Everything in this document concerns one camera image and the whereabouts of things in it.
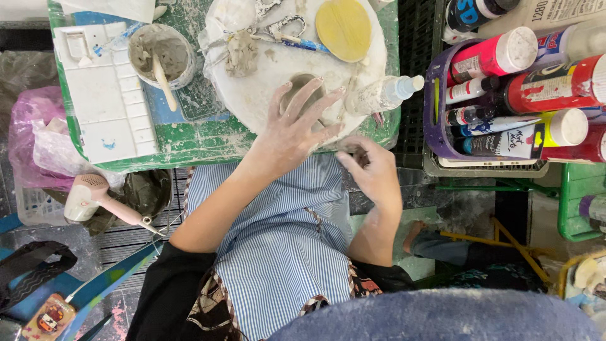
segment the pink hair dryer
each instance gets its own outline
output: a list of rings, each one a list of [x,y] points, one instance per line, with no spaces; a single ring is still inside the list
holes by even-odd
[[[141,225],[155,234],[163,235],[149,225],[152,222],[149,217],[143,217],[139,212],[110,197],[107,194],[109,187],[105,178],[100,175],[76,176],[65,202],[65,220],[70,224],[87,221],[99,206],[103,206],[127,224]]]

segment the bucket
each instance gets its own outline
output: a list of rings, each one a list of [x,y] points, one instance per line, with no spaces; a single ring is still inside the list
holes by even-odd
[[[191,82],[196,72],[196,56],[182,34],[167,25],[150,24],[135,31],[128,42],[128,59],[139,77],[161,89],[153,76],[152,55],[149,53],[152,49],[165,67],[171,90],[180,89]]]

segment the round yellow sponge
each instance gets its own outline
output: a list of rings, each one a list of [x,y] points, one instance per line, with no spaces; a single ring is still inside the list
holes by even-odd
[[[370,47],[370,19],[356,0],[330,0],[316,13],[316,30],[322,43],[337,58],[357,62]]]

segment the white palette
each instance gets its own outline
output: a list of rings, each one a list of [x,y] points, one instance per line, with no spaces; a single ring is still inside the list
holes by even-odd
[[[101,52],[126,29],[124,22],[58,27],[55,50],[65,70],[84,152],[91,163],[159,152],[139,76],[128,61],[128,40]]]

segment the striped apron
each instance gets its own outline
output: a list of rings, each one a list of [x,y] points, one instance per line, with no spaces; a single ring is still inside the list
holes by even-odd
[[[236,169],[199,166],[189,184],[188,212]],[[237,217],[217,249],[215,270],[233,302],[240,330],[269,337],[313,297],[350,299],[348,258],[353,237],[349,197],[332,154],[309,157],[272,182]]]

